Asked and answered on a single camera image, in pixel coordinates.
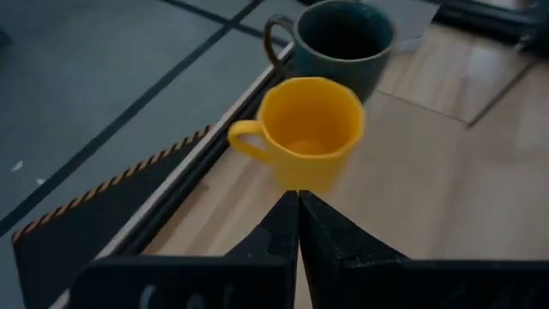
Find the wooden surface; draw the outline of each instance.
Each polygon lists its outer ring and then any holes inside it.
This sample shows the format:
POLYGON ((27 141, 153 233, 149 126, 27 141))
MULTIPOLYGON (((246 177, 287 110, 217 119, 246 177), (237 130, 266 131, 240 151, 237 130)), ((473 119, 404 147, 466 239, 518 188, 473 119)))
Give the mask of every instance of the wooden surface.
MULTIPOLYGON (((502 58, 482 49, 493 44, 463 39, 468 43, 441 43, 454 57, 431 55, 450 61, 445 70, 427 64, 434 60, 420 50, 407 69, 387 73, 366 102, 365 139, 336 188, 321 197, 412 258, 549 258, 549 64, 536 64, 468 130, 465 114, 452 114, 459 110, 455 104, 489 99, 509 75, 499 65, 502 58), (469 62, 452 62, 461 57, 469 62), (475 65, 472 58, 479 59, 475 65), (388 82, 395 72, 402 73, 388 82), (476 72, 477 79, 460 80, 456 72, 476 72), (441 87, 430 89, 430 82, 441 87)), ((228 149, 144 253, 222 255, 281 194, 268 167, 228 149)), ((296 308, 309 307, 301 265, 296 308)))

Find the mug rim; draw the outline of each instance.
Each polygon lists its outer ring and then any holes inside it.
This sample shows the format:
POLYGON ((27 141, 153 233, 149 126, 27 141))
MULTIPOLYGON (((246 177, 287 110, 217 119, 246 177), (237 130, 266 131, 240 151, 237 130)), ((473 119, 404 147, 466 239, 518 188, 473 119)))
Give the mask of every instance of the mug rim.
POLYGON ((363 61, 367 61, 367 60, 372 60, 372 59, 376 59, 376 58, 380 58, 382 56, 384 56, 386 53, 390 52, 393 45, 395 44, 395 38, 396 38, 396 28, 395 28, 395 24, 393 24, 393 22, 390 20, 390 18, 384 14, 384 12, 382 12, 380 9, 378 9, 375 5, 371 4, 371 3, 363 3, 363 2, 359 2, 359 1, 349 1, 349 0, 325 0, 325 1, 321 1, 321 2, 318 2, 318 3, 314 3, 312 4, 311 6, 309 6, 307 9, 305 9, 303 11, 303 13, 301 13, 301 15, 299 16, 299 18, 293 23, 293 37, 296 41, 299 42, 299 44, 301 46, 303 46, 308 52, 314 54, 315 56, 317 57, 320 57, 320 58, 325 58, 325 59, 328 59, 330 61, 337 61, 337 62, 340 62, 340 63, 346 63, 346 64, 353 64, 353 63, 358 63, 358 62, 363 62, 363 61), (376 13, 378 13, 379 15, 383 16, 385 18, 385 20, 387 20, 387 23, 389 24, 389 27, 391 29, 391 34, 392 34, 392 38, 391 38, 391 41, 389 42, 389 44, 383 48, 380 52, 376 53, 375 55, 371 55, 371 56, 368 56, 368 57, 365 57, 365 58, 357 58, 357 59, 341 59, 341 58, 334 58, 334 57, 331 57, 331 56, 328 56, 328 55, 324 55, 323 53, 319 52, 319 51, 316 51, 314 50, 313 48, 311 48, 307 43, 305 43, 305 41, 303 40, 303 38, 301 38, 301 35, 299 34, 299 22, 301 21, 301 19, 303 18, 303 16, 305 16, 307 13, 310 13, 313 9, 319 7, 319 6, 322 6, 322 5, 325 5, 327 3, 356 3, 356 4, 360 4, 360 5, 363 5, 363 6, 366 6, 370 9, 373 9, 376 11, 376 13))
POLYGON ((273 88, 271 88, 265 94, 265 96, 263 97, 263 100, 262 100, 262 104, 259 106, 259 111, 257 113, 257 120, 259 120, 259 124, 262 127, 262 133, 263 133, 264 138, 267 139, 269 142, 271 142, 273 145, 275 145, 278 149, 280 149, 280 150, 284 151, 285 153, 287 153, 291 156, 294 156, 296 158, 300 158, 300 159, 320 159, 320 160, 336 158, 338 156, 341 156, 341 155, 345 154, 350 149, 353 149, 353 147, 356 146, 360 142, 360 139, 362 139, 362 136, 364 135, 365 121, 366 121, 366 109, 364 109, 364 107, 362 107, 362 104, 360 103, 359 97, 357 97, 357 95, 351 89, 341 85, 338 82, 334 82, 334 81, 332 81, 328 78, 314 76, 314 77, 293 77, 293 78, 286 79, 285 81, 283 81, 283 82, 279 83, 278 85, 274 86, 273 88), (355 103, 354 105, 356 107, 358 107, 358 109, 360 111, 360 113, 359 113, 359 133, 354 135, 352 138, 350 138, 347 142, 345 142, 337 150, 335 150, 333 152, 330 152, 330 153, 327 153, 327 154, 300 154, 300 153, 296 153, 296 152, 280 145, 269 134, 267 126, 265 125, 265 122, 263 120, 263 113, 264 113, 265 108, 266 108, 265 104, 263 104, 263 100, 265 100, 269 96, 271 91, 276 90, 276 88, 278 88, 280 86, 283 86, 284 84, 287 84, 289 82, 302 82, 302 81, 313 81, 313 80, 322 80, 323 82, 334 83, 336 85, 336 87, 343 88, 343 90, 347 91, 348 95, 354 101, 354 103, 355 103))

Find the yellow mug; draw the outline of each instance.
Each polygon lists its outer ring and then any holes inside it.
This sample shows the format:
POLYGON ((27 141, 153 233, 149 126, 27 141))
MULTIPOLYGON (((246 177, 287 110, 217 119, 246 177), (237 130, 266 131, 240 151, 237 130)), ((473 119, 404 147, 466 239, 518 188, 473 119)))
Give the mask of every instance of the yellow mug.
POLYGON ((286 190, 329 191, 362 137, 365 111, 348 88, 322 77, 288 79, 271 88, 257 120, 237 121, 229 143, 269 164, 286 190), (262 137, 264 149, 240 140, 262 137))

